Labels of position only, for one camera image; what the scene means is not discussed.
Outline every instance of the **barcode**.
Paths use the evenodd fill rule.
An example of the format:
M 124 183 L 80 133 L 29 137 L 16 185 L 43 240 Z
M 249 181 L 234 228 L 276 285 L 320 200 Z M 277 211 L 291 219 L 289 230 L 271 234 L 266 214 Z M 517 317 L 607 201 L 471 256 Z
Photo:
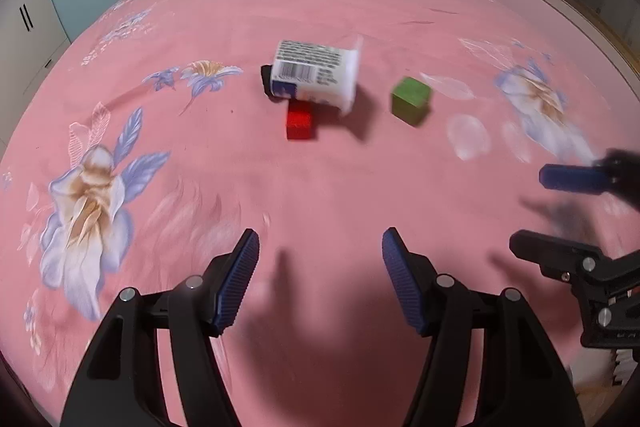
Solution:
M 295 78 L 297 80 L 310 82 L 316 77 L 316 68 L 296 62 L 281 62 L 278 76 L 280 78 Z

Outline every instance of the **pink bedsheet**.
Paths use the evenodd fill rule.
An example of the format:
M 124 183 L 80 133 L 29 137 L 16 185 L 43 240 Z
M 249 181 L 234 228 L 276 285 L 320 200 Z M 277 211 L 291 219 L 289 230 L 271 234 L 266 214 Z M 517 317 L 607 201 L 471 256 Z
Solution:
M 353 112 L 321 111 L 316 140 L 287 141 L 287 104 L 265 97 L 260 66 L 281 39 L 358 36 Z M 418 128 L 389 112 L 403 76 L 435 91 Z M 508 238 L 640 247 L 624 204 L 538 184 L 546 162 L 628 144 L 588 79 L 493 0 L 121 0 L 47 77 L 2 159 L 0 348 L 58 417 L 120 288 L 171 288 L 251 227 L 260 262 L 214 343 L 241 422 L 397 426 L 428 342 L 404 322 L 383 231 L 469 288 L 520 288 L 567 362 L 569 288 Z M 166 335 L 161 365 L 183 422 Z

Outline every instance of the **red cube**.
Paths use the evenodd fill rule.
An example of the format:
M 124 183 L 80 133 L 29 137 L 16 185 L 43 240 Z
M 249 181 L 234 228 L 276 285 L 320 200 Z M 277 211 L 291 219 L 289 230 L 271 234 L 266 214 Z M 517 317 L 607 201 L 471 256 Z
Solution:
M 313 137 L 313 115 L 310 102 L 289 100 L 287 140 L 309 140 Z

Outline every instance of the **green block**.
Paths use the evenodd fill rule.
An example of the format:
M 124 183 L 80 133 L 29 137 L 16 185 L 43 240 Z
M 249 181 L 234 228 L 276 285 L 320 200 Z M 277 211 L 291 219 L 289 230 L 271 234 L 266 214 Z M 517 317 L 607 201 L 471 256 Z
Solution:
M 431 87 L 406 76 L 391 92 L 391 113 L 409 125 L 418 125 L 429 112 Z

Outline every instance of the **silver screw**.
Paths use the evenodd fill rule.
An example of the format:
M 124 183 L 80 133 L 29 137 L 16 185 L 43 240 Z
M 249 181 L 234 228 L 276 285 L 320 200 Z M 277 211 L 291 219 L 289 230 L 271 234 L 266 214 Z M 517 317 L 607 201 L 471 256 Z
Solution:
M 436 283 L 438 284 L 438 286 L 442 286 L 443 288 L 451 288 L 456 283 L 456 280 L 453 279 L 453 277 L 450 275 L 443 274 L 438 275 L 438 277 L 436 278 Z
M 199 275 L 192 275 L 186 280 L 185 284 L 187 285 L 187 288 L 193 290 L 194 288 L 202 285 L 202 277 L 200 277 Z
M 609 326 L 610 322 L 611 322 L 611 310 L 609 308 L 601 309 L 600 313 L 598 313 L 598 324 L 601 325 L 603 328 L 606 328 L 607 326 Z
M 587 270 L 587 272 L 592 272 L 596 267 L 596 260 L 593 257 L 585 257 L 582 260 L 582 267 Z
M 136 296 L 136 291 L 133 288 L 124 288 L 124 290 L 120 292 L 121 301 L 125 301 L 125 302 L 130 301 L 135 296 Z
M 504 291 L 504 296 L 507 297 L 511 302 L 518 302 L 522 294 L 516 290 L 516 288 L 507 288 Z

